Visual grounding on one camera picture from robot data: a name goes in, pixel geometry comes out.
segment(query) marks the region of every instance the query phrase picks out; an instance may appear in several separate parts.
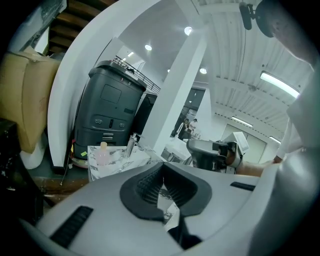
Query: cardboard box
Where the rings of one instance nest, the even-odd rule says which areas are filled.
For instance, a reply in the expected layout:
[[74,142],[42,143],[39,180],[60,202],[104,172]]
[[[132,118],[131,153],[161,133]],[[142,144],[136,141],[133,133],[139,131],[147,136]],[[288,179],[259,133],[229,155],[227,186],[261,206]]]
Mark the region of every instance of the cardboard box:
[[60,62],[26,52],[6,53],[0,66],[0,117],[17,123],[21,150],[32,153],[47,126],[51,87]]

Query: ceiling light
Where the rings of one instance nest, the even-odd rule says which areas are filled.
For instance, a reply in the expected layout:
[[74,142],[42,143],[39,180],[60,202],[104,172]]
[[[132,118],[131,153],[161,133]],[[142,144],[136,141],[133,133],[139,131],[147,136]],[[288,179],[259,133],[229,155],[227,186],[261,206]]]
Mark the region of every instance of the ceiling light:
[[146,45],[144,46],[144,48],[146,48],[148,51],[151,51],[151,50],[152,50],[152,47],[151,47],[149,44],[146,44]]
[[200,73],[201,73],[201,74],[206,74],[206,73],[207,73],[207,70],[206,70],[205,68],[201,68],[201,69],[200,69]]
[[287,85],[286,83],[282,82],[278,78],[275,78],[274,76],[266,73],[265,71],[262,71],[260,78],[264,81],[269,82],[270,84],[275,85],[276,87],[279,87],[280,89],[284,90],[291,96],[297,98],[299,96],[299,92],[297,92],[295,89],[293,89],[291,86]]
[[191,31],[192,31],[192,27],[190,27],[190,26],[187,26],[187,27],[184,29],[184,33],[185,33],[187,36],[190,35]]
[[271,139],[271,140],[275,141],[276,143],[281,144],[281,141],[279,141],[279,140],[275,139],[275,138],[274,138],[274,137],[272,137],[272,136],[270,136],[270,137],[269,137],[269,139]]
[[240,123],[242,123],[242,124],[244,124],[244,125],[246,125],[246,126],[249,126],[249,127],[252,127],[253,125],[252,124],[250,124],[250,123],[247,123],[247,122],[245,122],[245,121],[242,121],[242,120],[240,120],[240,119],[238,119],[238,118],[236,118],[236,117],[231,117],[233,120],[236,120],[236,121],[238,121],[238,122],[240,122]]

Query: fluorescent tube light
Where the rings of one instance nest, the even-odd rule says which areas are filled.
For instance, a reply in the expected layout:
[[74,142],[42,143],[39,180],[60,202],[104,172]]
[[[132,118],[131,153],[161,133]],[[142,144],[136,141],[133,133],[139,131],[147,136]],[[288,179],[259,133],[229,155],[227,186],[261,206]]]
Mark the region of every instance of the fluorescent tube light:
[[282,82],[278,78],[275,78],[274,76],[266,73],[265,71],[262,71],[260,78],[264,81],[269,82],[270,84],[273,84],[276,87],[279,87],[280,89],[284,90],[286,93],[290,94],[291,96],[293,96],[295,98],[297,98],[300,94],[295,89],[293,89],[291,86]]
[[281,141],[279,141],[279,140],[275,139],[275,138],[274,138],[274,137],[272,137],[272,136],[270,136],[270,137],[269,137],[269,139],[271,139],[271,140],[275,141],[276,143],[281,144]]
[[249,127],[252,127],[253,125],[252,124],[250,124],[250,123],[247,123],[247,122],[245,122],[245,121],[242,121],[242,120],[240,120],[240,119],[238,119],[238,118],[236,118],[236,117],[231,117],[233,120],[236,120],[236,121],[238,121],[238,122],[240,122],[240,123],[242,123],[242,124],[244,124],[244,125],[246,125],[246,126],[249,126]]

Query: black cable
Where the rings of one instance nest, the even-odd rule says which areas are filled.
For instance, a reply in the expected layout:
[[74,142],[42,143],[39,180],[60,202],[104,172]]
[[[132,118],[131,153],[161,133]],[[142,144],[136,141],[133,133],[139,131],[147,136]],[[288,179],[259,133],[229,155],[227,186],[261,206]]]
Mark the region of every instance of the black cable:
[[241,75],[241,72],[242,72],[242,67],[243,67],[243,65],[244,65],[245,54],[246,54],[246,41],[247,41],[247,30],[245,29],[245,30],[244,30],[244,50],[243,50],[243,57],[242,57],[242,63],[241,63],[241,68],[240,68],[240,72],[239,72],[239,76],[238,76],[237,82],[239,82],[240,75]]

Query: metal faucet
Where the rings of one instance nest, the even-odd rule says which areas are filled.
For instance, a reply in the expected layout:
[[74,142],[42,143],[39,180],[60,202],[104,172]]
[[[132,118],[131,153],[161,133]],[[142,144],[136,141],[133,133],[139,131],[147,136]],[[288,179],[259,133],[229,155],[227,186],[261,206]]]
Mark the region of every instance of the metal faucet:
[[137,136],[141,138],[141,134],[137,134],[135,132],[133,133],[133,135],[130,135],[130,139],[123,154],[125,158],[129,158],[131,156],[132,150],[134,149],[135,145],[138,146],[139,150],[144,151],[144,149],[137,142]]

